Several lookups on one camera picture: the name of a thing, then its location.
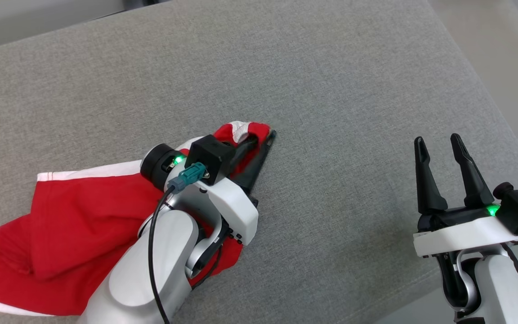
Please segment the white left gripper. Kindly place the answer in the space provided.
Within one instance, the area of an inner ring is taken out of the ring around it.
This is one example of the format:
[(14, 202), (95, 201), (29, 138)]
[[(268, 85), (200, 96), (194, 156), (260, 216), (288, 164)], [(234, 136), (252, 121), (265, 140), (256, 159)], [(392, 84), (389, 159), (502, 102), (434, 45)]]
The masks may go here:
[[(197, 243), (199, 246), (218, 244), (231, 234), (243, 244), (249, 244), (256, 234), (258, 211), (245, 192), (252, 191), (276, 135), (277, 131), (271, 130), (261, 145), (255, 135), (249, 135), (234, 151), (232, 170), (248, 153), (255, 148), (259, 150), (241, 172), (232, 175), (232, 180), (223, 178), (211, 186), (201, 179), (179, 193), (172, 193), (159, 217), (170, 210), (189, 214), (205, 231), (204, 238)], [(186, 154), (160, 144), (144, 156), (140, 173), (157, 189), (165, 191), (169, 180), (185, 170), (186, 162)]]

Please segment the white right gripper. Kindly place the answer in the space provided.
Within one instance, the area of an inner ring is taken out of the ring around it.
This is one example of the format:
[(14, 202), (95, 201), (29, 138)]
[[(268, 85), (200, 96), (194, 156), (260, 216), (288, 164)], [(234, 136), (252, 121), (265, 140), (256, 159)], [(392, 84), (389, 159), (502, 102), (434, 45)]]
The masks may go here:
[[(495, 201), (481, 172), (470, 156), (462, 138), (457, 133), (450, 136), (453, 155), (462, 172), (466, 197), (464, 206), (481, 208)], [(429, 167), (430, 155), (423, 137), (415, 138), (415, 176), (418, 211), (422, 215), (442, 212), (448, 208), (446, 199), (439, 193)], [(498, 220), (498, 206), (483, 209), (483, 217), (464, 224), (449, 226), (432, 232), (413, 234), (417, 256), (431, 256), (445, 252), (480, 248), (494, 244), (518, 242), (518, 236)]]

